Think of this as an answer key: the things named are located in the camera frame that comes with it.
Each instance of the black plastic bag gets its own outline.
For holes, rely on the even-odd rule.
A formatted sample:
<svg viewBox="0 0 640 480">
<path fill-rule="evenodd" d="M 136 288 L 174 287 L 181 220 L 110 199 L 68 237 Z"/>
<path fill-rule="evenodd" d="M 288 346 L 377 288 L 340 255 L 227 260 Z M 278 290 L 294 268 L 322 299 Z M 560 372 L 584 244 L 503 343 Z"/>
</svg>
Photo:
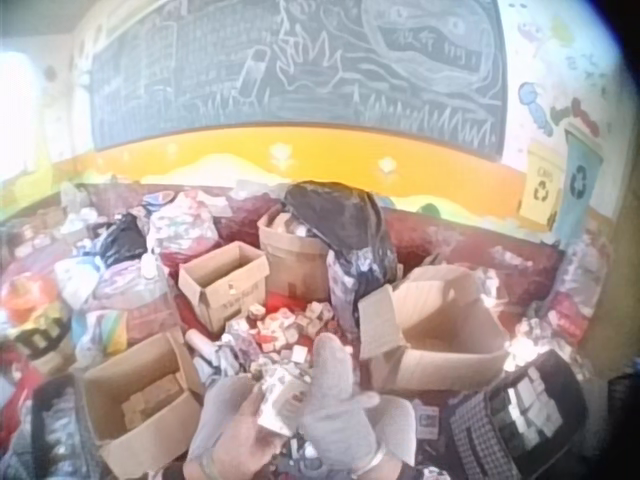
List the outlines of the black plastic bag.
<svg viewBox="0 0 640 480">
<path fill-rule="evenodd" d="M 136 216 L 123 215 L 98 240 L 96 250 L 106 268 L 142 257 L 147 252 L 147 240 L 138 227 Z"/>
<path fill-rule="evenodd" d="M 374 196 L 341 183 L 291 185 L 284 202 L 332 250 L 331 303 L 345 332 L 358 334 L 358 301 L 396 280 L 398 260 Z"/>
</svg>

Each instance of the gloved hand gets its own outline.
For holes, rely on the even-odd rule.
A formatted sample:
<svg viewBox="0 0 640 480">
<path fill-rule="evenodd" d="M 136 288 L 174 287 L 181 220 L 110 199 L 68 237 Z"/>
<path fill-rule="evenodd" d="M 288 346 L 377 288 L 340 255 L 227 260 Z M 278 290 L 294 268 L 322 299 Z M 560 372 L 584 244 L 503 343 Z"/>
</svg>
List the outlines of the gloved hand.
<svg viewBox="0 0 640 480">
<path fill-rule="evenodd" d="M 354 471 L 372 461 L 378 442 L 364 410 L 379 401 L 374 392 L 353 395 L 351 356 L 334 335 L 319 335 L 301 427 L 327 466 Z"/>
</svg>

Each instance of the cardboard box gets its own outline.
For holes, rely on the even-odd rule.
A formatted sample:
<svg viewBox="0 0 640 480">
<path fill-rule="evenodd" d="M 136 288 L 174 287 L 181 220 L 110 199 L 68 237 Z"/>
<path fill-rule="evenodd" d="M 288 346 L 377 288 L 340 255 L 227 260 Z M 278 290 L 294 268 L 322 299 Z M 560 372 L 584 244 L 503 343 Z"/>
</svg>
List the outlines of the cardboard box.
<svg viewBox="0 0 640 480">
<path fill-rule="evenodd" d="M 180 266 L 178 286 L 200 321 L 213 333 L 246 315 L 254 303 L 264 304 L 269 264 L 264 252 L 233 242 Z"/>
<path fill-rule="evenodd" d="M 299 237 L 270 228 L 281 212 L 282 207 L 278 205 L 258 221 L 260 248 L 269 261 L 267 290 L 306 301 L 328 300 L 329 249 L 317 238 Z"/>
<path fill-rule="evenodd" d="M 502 373 L 507 334 L 465 268 L 417 268 L 358 308 L 360 358 L 377 390 L 474 390 Z"/>
<path fill-rule="evenodd" d="M 182 394 L 128 432 L 122 404 L 171 374 L 184 382 Z M 189 448 L 201 410 L 194 395 L 201 395 L 203 386 L 178 335 L 145 340 L 87 372 L 81 385 L 93 439 L 118 478 L 156 470 Z"/>
</svg>

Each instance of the hand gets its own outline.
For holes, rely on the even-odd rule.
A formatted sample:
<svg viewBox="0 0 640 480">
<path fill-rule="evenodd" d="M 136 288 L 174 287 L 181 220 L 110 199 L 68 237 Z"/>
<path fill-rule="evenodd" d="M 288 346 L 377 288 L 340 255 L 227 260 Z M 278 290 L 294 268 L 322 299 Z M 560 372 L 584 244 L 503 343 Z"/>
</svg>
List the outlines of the hand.
<svg viewBox="0 0 640 480">
<path fill-rule="evenodd" d="M 282 449 L 286 438 L 258 425 L 263 399 L 262 389 L 256 386 L 210 453 L 220 480 L 251 480 Z M 193 461 L 185 464 L 183 471 L 189 480 L 207 478 Z"/>
<path fill-rule="evenodd" d="M 328 333 L 319 335 L 313 345 L 312 377 L 301 421 L 304 435 L 329 467 L 365 468 L 378 442 L 364 409 L 377 405 L 378 394 L 354 397 L 351 356 Z"/>
</svg>

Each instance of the wall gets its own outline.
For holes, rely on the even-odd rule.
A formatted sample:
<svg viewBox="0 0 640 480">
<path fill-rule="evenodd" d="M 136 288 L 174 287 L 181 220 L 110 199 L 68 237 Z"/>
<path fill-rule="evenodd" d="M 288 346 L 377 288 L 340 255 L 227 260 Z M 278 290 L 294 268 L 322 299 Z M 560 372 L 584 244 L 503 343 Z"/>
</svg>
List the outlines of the wall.
<svg viewBox="0 0 640 480">
<path fill-rule="evenodd" d="M 0 220 L 59 190 L 75 176 L 70 142 L 69 54 L 71 35 L 3 39 L 2 50 L 25 54 L 41 85 L 36 157 L 28 171 L 5 182 L 0 189 Z"/>
</svg>

